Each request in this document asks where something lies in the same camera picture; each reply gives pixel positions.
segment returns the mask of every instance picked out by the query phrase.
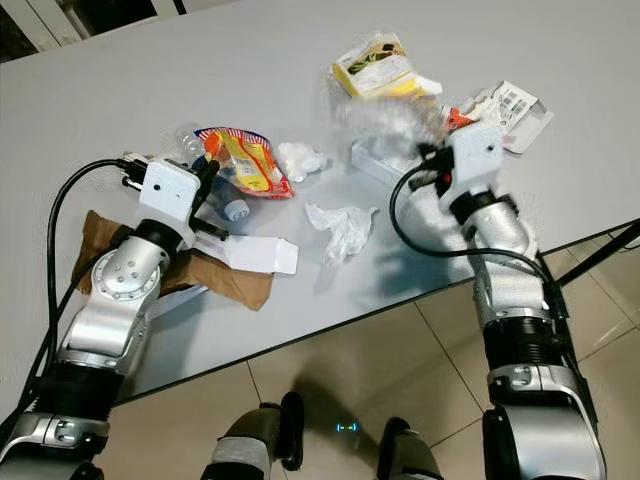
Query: white cardboard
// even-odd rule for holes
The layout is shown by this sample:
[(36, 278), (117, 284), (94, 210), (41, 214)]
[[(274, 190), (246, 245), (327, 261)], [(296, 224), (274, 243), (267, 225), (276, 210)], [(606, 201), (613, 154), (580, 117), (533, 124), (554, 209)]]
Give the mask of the white cardboard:
[(229, 235), (222, 241), (199, 231), (193, 248), (236, 270), (293, 275), (298, 266), (298, 246), (283, 238)]
[(461, 106), (472, 120), (494, 122), (503, 132), (504, 148), (524, 153), (553, 118), (539, 98), (507, 81), (490, 94), (481, 94)]

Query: yellow package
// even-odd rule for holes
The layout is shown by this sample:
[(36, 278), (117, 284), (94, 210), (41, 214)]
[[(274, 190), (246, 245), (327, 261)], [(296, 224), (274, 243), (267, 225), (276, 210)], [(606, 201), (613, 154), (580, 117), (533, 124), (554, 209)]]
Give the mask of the yellow package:
[(375, 34), (335, 61), (333, 75), (352, 97), (426, 96), (442, 92), (418, 75), (395, 33)]
[(207, 152), (196, 160), (195, 170), (213, 159), (220, 163), (219, 175), (246, 194), (267, 198), (293, 196), (287, 177), (271, 154), (271, 143), (262, 135), (228, 127), (205, 128), (194, 133)]

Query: tile floor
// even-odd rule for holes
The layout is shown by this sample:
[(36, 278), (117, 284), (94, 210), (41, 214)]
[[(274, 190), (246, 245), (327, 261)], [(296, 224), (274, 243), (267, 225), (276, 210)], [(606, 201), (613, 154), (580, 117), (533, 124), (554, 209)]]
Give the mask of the tile floor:
[[(556, 276), (605, 242), (548, 257)], [(433, 446), (447, 480), (484, 478), (487, 363), (469, 283), (116, 408), (107, 480), (200, 478), (216, 438), (259, 401), (295, 388), (308, 410), (305, 461), (275, 480), (371, 479), (392, 415)], [(565, 295), (600, 418), (610, 480), (640, 478), (640, 249), (619, 253)], [(358, 434), (337, 434), (358, 421)]]

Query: chip bag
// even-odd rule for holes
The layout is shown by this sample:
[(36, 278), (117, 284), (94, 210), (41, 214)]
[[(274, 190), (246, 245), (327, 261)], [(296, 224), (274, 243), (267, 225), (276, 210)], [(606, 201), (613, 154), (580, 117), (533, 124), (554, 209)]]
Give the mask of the chip bag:
[(214, 127), (196, 130), (207, 152), (194, 164), (216, 160), (219, 175), (248, 195), (266, 198), (290, 198), (291, 185), (271, 155), (269, 140), (257, 133), (237, 128)]

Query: white table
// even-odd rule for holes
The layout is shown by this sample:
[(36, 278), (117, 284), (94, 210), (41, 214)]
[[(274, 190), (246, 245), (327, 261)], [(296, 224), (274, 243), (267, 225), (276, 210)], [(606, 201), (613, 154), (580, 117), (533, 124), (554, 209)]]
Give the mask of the white table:
[[(15, 405), (45, 331), (46, 219), (55, 192), (80, 165), (124, 150), (157, 152), (162, 132), (186, 120), (333, 153), (328, 66), (357, 34), (393, 31), (415, 68), (441, 81), (450, 101), (508, 79), (555, 112), (501, 175), (548, 251), (639, 216), (638, 18), (637, 2), (623, 0), (243, 0), (2, 65), (0, 417)], [(386, 212), (389, 189), (363, 173), (345, 174), (341, 161), (296, 186), (295, 199), (262, 202), (246, 225), (298, 244), (298, 274), (276, 278), (258, 313), (207, 293), (159, 319), (133, 393), (469, 275), (402, 245)], [(116, 173), (91, 178), (62, 210), (60, 290), (89, 208), (121, 222), (133, 218), (136, 196), (119, 188)], [(365, 250), (333, 274), (320, 267), (328, 237), (306, 223), (305, 201), (381, 210)]]

